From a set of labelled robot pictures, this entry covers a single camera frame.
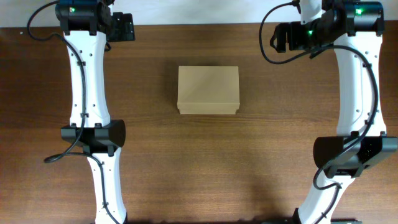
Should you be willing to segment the cardboard box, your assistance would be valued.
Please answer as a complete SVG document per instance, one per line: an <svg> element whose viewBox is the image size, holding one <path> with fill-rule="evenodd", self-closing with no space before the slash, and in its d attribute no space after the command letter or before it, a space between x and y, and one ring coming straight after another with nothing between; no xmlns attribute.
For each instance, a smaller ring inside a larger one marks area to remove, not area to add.
<svg viewBox="0 0 398 224"><path fill-rule="evenodd" d="M180 114L236 114L240 107L237 66L180 66Z"/></svg>

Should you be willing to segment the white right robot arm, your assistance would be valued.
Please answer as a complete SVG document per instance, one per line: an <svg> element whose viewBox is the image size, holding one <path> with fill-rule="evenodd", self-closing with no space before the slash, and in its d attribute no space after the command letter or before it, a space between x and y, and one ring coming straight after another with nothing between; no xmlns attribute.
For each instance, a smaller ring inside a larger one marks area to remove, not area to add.
<svg viewBox="0 0 398 224"><path fill-rule="evenodd" d="M317 166L311 189L289 223L331 223L345 190L365 170L397 150L389 137L379 96L379 54L385 30L378 1L291 1L298 22L279 24L270 40L277 52L314 58L335 52L340 79L340 114L335 136L313 145Z"/></svg>

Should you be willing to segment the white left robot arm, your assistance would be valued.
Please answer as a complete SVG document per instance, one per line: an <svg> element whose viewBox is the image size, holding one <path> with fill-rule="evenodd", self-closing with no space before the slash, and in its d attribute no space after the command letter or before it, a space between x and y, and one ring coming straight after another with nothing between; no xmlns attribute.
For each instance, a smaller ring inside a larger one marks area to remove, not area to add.
<svg viewBox="0 0 398 224"><path fill-rule="evenodd" d="M119 174L126 125L111 119L104 90L104 53L111 42L135 40L131 14L113 12L113 1L60 1L55 12L67 41L72 112L62 138L81 147L93 174L95 223L127 223Z"/></svg>

